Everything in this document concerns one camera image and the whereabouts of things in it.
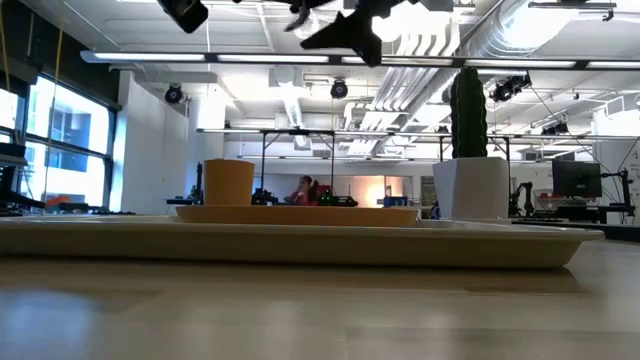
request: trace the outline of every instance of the computer monitor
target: computer monitor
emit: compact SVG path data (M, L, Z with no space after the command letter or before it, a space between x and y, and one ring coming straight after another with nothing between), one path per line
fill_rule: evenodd
M602 197L600 164L554 160L552 172L554 195Z

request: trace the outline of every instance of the cable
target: cable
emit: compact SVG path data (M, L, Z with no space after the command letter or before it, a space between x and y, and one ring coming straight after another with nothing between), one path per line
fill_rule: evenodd
M551 111L551 109L549 109L549 106L547 106L547 104L544 102L544 100L540 97L540 95L538 95L538 92L536 91L536 89L533 88L533 86L529 86L529 88L531 89L531 91L533 91L533 93L536 95L536 97L538 98L538 100L540 100L540 103L547 109L547 111L549 112L549 114L551 114L551 116L557 121L557 122L562 122L560 119L558 119L558 117L556 116L556 114ZM593 153L586 147L584 146L584 144L582 144L579 140L578 137L574 136L568 129L567 127L567 133L569 133L569 136L571 136L573 138L573 140L578 143L578 145L580 145L584 151L589 154L593 160L595 162L597 162L603 169L605 169L606 172L611 174L611 170L609 170L606 166L604 166L604 164L602 162L600 162L600 160L598 160ZM618 183L616 183L615 179L612 179L613 181L613 185L616 187L616 193L618 194L618 199L620 200L620 189L618 188Z

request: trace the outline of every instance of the person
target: person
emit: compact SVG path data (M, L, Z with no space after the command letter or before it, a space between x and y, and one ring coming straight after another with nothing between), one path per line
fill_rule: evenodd
M298 182L298 190L287 196L285 201L295 205L315 206L317 205L317 195L318 181L313 180L309 175L305 175Z

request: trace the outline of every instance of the orange cup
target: orange cup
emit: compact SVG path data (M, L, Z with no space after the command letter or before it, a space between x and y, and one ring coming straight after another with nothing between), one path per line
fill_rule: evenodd
M205 205L251 205L255 164L214 159L204 162Z

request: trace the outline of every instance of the beige tray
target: beige tray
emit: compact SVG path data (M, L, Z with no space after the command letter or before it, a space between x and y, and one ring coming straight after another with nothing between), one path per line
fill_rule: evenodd
M185 224L176 217L0 219L0 255L557 268L600 231L425 221L423 228Z

